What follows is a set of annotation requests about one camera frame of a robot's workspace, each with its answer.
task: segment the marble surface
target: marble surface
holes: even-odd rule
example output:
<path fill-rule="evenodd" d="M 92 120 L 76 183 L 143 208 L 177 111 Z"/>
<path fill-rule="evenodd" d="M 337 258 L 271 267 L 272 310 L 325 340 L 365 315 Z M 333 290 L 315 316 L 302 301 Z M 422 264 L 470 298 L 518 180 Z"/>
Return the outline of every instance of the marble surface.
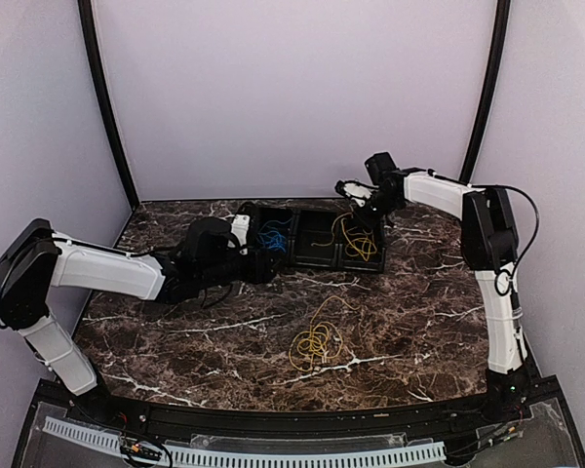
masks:
<path fill-rule="evenodd" d="M 118 247 L 175 244 L 201 216 L 231 218 L 243 201 L 152 202 Z M 261 204 L 349 209 L 342 200 Z M 178 305 L 97 292 L 75 334 L 116 395 L 224 410 L 358 410 L 440 401 L 485 391 L 488 338 L 474 275 L 459 254 L 460 228 L 410 205 L 386 227 L 385 273 L 285 270 L 268 285 L 236 285 L 219 305 Z M 217 298 L 223 289 L 211 289 Z M 343 349 L 312 373 L 289 362 L 294 337 L 330 295 L 321 320 Z"/>

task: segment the black tray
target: black tray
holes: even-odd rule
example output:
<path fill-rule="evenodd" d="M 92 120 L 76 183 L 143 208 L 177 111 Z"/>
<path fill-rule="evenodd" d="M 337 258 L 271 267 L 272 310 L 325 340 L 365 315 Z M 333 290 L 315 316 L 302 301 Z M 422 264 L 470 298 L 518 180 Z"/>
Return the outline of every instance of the black tray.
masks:
<path fill-rule="evenodd" d="M 243 204 L 238 213 L 251 217 L 248 245 L 281 252 L 287 266 L 383 272 L 386 255 L 383 224 L 377 225 L 372 232 L 377 253 L 365 261 L 347 248 L 341 223 L 334 224 L 344 213 L 274 208 L 251 202 Z M 353 217 L 345 218 L 344 223 L 347 232 L 354 228 L 362 229 Z"/>

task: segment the white wall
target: white wall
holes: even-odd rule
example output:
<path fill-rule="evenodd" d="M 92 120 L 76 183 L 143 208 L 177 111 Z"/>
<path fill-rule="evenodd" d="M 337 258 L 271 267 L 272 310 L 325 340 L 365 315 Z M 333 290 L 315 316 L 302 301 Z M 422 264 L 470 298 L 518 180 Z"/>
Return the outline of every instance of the white wall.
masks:
<path fill-rule="evenodd" d="M 34 217 L 112 243 L 129 214 L 99 117 L 77 2 L 0 1 L 0 255 Z M 51 305 L 71 330 L 85 294 Z M 43 367 L 0 331 L 0 467 L 10 466 Z"/>
<path fill-rule="evenodd" d="M 493 1 L 95 4 L 142 199 L 332 196 L 385 150 L 459 174 Z"/>
<path fill-rule="evenodd" d="M 539 205 L 541 234 L 520 272 L 526 330 L 585 445 L 585 0 L 512 4 L 475 181 L 517 185 Z M 515 206 L 524 245 L 532 213 Z"/>

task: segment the black beam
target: black beam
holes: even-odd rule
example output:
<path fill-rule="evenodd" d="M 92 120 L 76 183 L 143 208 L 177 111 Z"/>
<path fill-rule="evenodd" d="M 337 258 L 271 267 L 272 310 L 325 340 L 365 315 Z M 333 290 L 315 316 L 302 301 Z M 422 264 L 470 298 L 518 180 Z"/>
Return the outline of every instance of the black beam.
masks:
<path fill-rule="evenodd" d="M 106 80 L 104 78 L 104 70 L 101 64 L 101 56 L 99 54 L 98 37 L 96 36 L 96 24 L 94 22 L 91 0 L 78 0 L 78 8 L 80 10 L 80 22 L 82 24 L 82 33 L 85 38 L 85 48 L 87 49 L 91 76 L 94 80 L 94 87 L 96 88 L 99 112 L 101 113 L 101 119 L 104 123 L 104 128 L 106 129 L 106 136 L 108 137 L 110 150 L 113 153 L 113 159 L 115 160 L 121 183 L 124 186 L 126 197 L 128 198 L 131 208 L 135 210 L 140 201 L 138 199 L 137 189 L 135 188 L 135 182 L 130 174 L 126 153 L 124 153 L 124 148 L 121 144 L 121 139 L 119 138 L 119 131 L 117 130 L 113 108 L 110 104 L 108 88 L 106 87 Z"/>
<path fill-rule="evenodd" d="M 477 158 L 479 157 L 481 142 L 484 139 L 489 110 L 494 97 L 494 89 L 496 88 L 500 59 L 503 55 L 510 3 L 511 0 L 498 0 L 496 5 L 496 19 L 494 21 L 494 30 L 491 34 L 486 77 L 484 79 L 483 89 L 481 90 L 481 98 L 479 99 L 479 108 L 477 109 L 477 116 L 475 117 L 475 125 L 472 129 L 472 134 L 470 135 L 468 150 L 466 151 L 464 164 L 461 167 L 461 173 L 459 174 L 459 181 L 463 183 L 469 183 L 472 178 L 472 173 L 475 171 L 475 165 L 477 164 Z"/>

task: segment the yellow rope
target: yellow rope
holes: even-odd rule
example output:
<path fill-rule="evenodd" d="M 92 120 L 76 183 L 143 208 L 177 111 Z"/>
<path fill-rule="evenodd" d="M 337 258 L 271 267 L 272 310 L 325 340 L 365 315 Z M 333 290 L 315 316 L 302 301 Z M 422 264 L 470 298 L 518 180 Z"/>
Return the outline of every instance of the yellow rope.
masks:
<path fill-rule="evenodd" d="M 324 364 L 329 360 L 337 358 L 342 351 L 342 346 L 344 344 L 342 335 L 332 322 L 320 322 L 316 325 L 314 324 L 323 308 L 332 299 L 338 299 L 351 310 L 358 310 L 360 308 L 359 306 L 353 307 L 349 305 L 346 300 L 337 295 L 331 295 L 323 301 L 310 320 L 310 330 L 302 331 L 291 343 L 291 348 L 289 349 L 289 361 L 291 361 L 291 365 L 298 371 L 311 372 L 314 369 L 315 358 L 320 358 L 321 363 Z M 336 342 L 337 350 L 330 356 L 330 341 L 332 340 Z M 301 358 L 302 363 L 300 365 L 294 362 L 293 351 L 296 352 L 297 359 L 299 357 Z"/>
<path fill-rule="evenodd" d="M 360 227 L 352 227 L 347 229 L 344 220 L 346 217 L 353 217 L 352 213 L 345 213 L 338 216 L 331 225 L 331 240 L 326 244 L 319 244 L 317 242 L 313 242 L 311 244 L 312 247 L 329 247 L 335 241 L 335 226 L 340 221 L 340 227 L 342 228 L 342 234 L 344 235 L 344 239 L 347 242 L 347 245 L 344 248 L 344 252 L 347 256 L 355 258 L 356 256 L 360 256 L 363 261 L 369 261 L 371 256 L 375 255 L 378 252 L 377 244 L 374 241 L 374 233 L 367 232 Z M 362 234 L 356 234 L 354 231 L 357 229 L 362 230 Z"/>

